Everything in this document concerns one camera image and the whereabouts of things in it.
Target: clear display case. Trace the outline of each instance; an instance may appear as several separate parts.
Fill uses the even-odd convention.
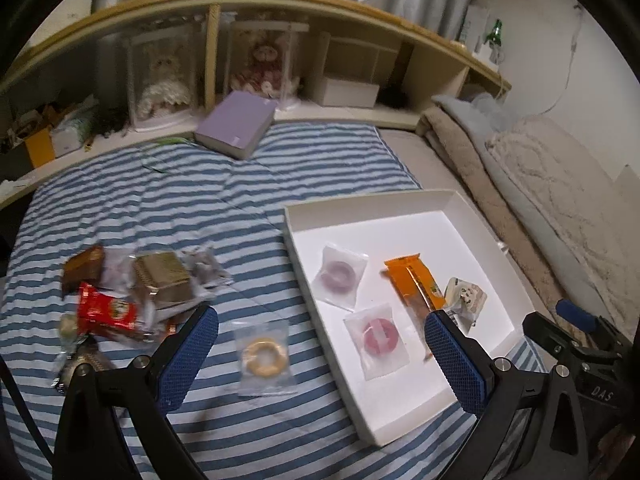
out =
[[[136,130],[177,124],[197,109],[195,27],[158,28],[126,41],[129,115]]]
[[[300,73],[298,35],[308,23],[242,20],[231,23],[225,63],[225,95],[244,90],[278,100],[278,108],[297,104]]]

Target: white wall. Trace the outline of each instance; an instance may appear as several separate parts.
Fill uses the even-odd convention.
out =
[[[575,0],[478,0],[504,24],[500,71],[517,116],[549,108],[564,88]],[[640,84],[598,23],[585,13],[571,80],[548,113],[594,155],[612,178],[625,164],[640,174]]]

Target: yellow ring cookie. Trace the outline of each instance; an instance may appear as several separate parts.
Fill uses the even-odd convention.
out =
[[[268,350],[273,354],[273,363],[264,365],[258,361],[258,352]],[[261,337],[249,343],[242,352],[242,360],[247,369],[258,377],[273,377],[287,366],[287,349],[270,337]]]

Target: white tray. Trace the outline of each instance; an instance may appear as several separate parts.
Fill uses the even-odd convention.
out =
[[[476,213],[453,190],[405,191],[295,203],[285,208],[286,243],[324,353],[358,436],[384,446],[424,424],[455,402],[435,359],[424,347],[384,261],[420,253],[444,292],[452,276],[478,284],[487,301],[468,332],[492,357],[522,337],[522,319],[533,311],[522,282]],[[309,284],[328,242],[367,253],[369,263],[356,310],[389,303],[410,363],[365,381],[360,358],[344,325],[347,311],[314,301]]]

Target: beige quilt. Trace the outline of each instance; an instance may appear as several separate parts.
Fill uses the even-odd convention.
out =
[[[546,260],[495,188],[465,131],[438,107],[431,107],[423,112],[417,133],[422,135],[429,128],[433,129],[470,195],[498,237],[508,245],[513,259],[529,279],[555,322],[582,344],[586,344],[584,334],[556,314],[556,303],[564,298],[564,291]]]
[[[567,244],[618,329],[640,312],[640,218],[587,149],[552,120],[529,117],[486,144],[511,181]]]

